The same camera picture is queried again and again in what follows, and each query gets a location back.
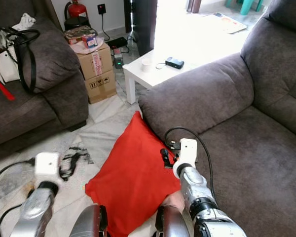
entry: sofa backrest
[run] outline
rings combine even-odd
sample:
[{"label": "sofa backrest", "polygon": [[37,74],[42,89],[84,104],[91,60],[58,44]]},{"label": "sofa backrest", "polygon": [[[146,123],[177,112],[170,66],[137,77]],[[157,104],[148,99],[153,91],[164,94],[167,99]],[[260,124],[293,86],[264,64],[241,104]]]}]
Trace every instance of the sofa backrest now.
[{"label": "sofa backrest", "polygon": [[32,0],[0,0],[0,27],[19,23],[25,12],[35,15]]},{"label": "sofa backrest", "polygon": [[296,0],[274,0],[241,50],[254,106],[296,134]]}]

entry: stacked cardboard boxes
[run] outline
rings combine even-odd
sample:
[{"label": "stacked cardboard boxes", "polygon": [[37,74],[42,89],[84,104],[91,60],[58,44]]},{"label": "stacked cardboard boxes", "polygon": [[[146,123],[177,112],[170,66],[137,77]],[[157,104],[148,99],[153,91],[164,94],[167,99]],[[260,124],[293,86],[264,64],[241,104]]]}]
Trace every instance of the stacked cardboard boxes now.
[{"label": "stacked cardboard boxes", "polygon": [[88,91],[89,103],[93,104],[116,94],[110,47],[104,43],[98,51],[77,54]]}]

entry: small box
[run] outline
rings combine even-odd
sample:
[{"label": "small box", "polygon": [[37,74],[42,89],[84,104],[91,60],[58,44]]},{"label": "small box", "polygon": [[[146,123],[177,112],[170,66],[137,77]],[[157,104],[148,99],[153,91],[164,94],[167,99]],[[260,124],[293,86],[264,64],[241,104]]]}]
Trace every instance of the small box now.
[{"label": "small box", "polygon": [[82,36],[82,41],[86,48],[94,48],[95,46],[98,46],[95,35],[84,35]]},{"label": "small box", "polygon": [[77,54],[84,79],[88,80],[113,69],[110,47],[104,43],[98,51]]},{"label": "small box", "polygon": [[85,80],[84,84],[88,91],[90,104],[116,95],[115,74],[113,70]]},{"label": "small box", "polygon": [[83,35],[95,35],[97,36],[96,30],[89,26],[80,26],[72,30],[64,32],[64,37],[69,44],[75,44],[82,40]]}]

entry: white handbag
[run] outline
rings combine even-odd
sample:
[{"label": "white handbag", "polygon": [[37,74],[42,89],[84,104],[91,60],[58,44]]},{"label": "white handbag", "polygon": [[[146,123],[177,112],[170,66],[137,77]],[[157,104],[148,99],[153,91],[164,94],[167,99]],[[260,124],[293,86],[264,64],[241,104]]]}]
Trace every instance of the white handbag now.
[{"label": "white handbag", "polygon": [[5,31],[0,30],[0,48],[5,49],[0,53],[0,81],[2,84],[20,79],[13,41],[8,40],[6,35]]}]

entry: gray sofa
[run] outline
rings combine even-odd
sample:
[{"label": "gray sofa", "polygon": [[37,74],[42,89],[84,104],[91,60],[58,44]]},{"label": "gray sofa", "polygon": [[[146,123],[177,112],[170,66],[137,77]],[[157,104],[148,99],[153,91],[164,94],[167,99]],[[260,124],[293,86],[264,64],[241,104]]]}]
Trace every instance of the gray sofa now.
[{"label": "gray sofa", "polygon": [[240,54],[167,80],[139,104],[162,140],[174,126],[200,134],[219,206],[247,236],[296,237],[296,0],[274,0]]},{"label": "gray sofa", "polygon": [[[40,32],[30,45],[37,67],[34,93],[27,93],[20,81],[6,84],[15,96],[14,101],[7,100],[0,91],[0,157],[63,129],[75,130],[88,118],[87,92],[79,60],[60,30],[49,20],[53,12],[43,11],[50,8],[47,2],[0,0],[0,27],[17,24],[26,12],[35,16],[37,22],[32,28]],[[29,84],[31,63],[26,50],[23,72]]]}]

